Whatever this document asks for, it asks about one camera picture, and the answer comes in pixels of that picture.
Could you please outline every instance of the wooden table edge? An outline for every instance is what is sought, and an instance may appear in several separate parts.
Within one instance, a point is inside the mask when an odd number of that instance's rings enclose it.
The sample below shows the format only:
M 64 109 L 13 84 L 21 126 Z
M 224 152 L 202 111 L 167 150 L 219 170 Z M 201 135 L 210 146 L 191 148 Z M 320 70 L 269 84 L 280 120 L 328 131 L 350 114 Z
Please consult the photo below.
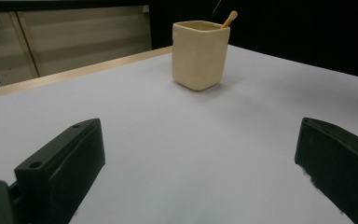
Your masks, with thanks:
M 74 77 L 82 77 L 88 74 L 96 73 L 99 71 L 103 71 L 109 68 L 118 67 L 124 64 L 136 63 L 145 59 L 157 57 L 163 54 L 168 54 L 172 52 L 172 47 L 162 48 L 162 49 L 154 49 L 146 52 L 134 54 L 131 56 L 114 59 L 111 61 L 96 63 L 92 65 L 88 65 L 81 68 L 76 68 L 73 70 L 57 73 L 54 75 L 49 75 L 45 77 L 39 77 L 35 79 L 30 79 L 18 83 L 14 83 L 11 85 L 0 87 L 0 96 L 10 94 L 16 91 L 24 91 L 32 88 L 49 85 L 55 82 L 63 81 L 66 79 L 74 78 Z

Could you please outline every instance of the beige ceramic cup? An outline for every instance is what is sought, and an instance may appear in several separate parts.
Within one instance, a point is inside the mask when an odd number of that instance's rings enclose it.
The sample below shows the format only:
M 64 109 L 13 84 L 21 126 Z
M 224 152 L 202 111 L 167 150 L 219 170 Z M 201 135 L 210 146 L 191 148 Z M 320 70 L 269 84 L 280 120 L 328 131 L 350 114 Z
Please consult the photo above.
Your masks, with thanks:
M 208 21 L 182 21 L 172 28 L 173 80 L 193 91 L 220 82 L 230 29 Z

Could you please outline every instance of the screw hole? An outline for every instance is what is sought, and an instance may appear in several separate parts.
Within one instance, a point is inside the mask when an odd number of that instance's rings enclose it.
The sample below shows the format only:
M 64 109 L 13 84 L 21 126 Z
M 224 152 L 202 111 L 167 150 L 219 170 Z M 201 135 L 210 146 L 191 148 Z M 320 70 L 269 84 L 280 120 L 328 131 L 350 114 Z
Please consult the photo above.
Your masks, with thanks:
M 34 168 L 37 168 L 37 167 L 39 167 L 41 165 L 42 165 L 41 161 L 36 161 L 36 162 L 31 163 L 30 168 L 34 169 Z

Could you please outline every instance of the table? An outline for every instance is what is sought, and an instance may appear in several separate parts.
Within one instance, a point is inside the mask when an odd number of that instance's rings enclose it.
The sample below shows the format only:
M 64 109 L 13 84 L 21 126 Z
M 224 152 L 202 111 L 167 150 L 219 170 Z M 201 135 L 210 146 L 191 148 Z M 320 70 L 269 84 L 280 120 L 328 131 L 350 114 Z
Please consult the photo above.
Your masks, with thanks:
M 358 77 L 229 46 L 221 83 L 194 92 L 170 50 L 0 89 L 0 179 L 100 118 L 106 165 L 71 223 L 351 223 L 294 156 L 303 117 L 358 135 Z

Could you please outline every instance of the cup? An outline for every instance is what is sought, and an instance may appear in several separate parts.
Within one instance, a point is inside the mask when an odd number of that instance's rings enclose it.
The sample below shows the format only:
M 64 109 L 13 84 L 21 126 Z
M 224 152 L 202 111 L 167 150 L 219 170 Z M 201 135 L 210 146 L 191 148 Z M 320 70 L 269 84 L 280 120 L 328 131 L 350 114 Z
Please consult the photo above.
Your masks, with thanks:
M 172 78 L 192 91 L 220 82 L 230 29 L 208 21 L 181 21 L 172 28 Z

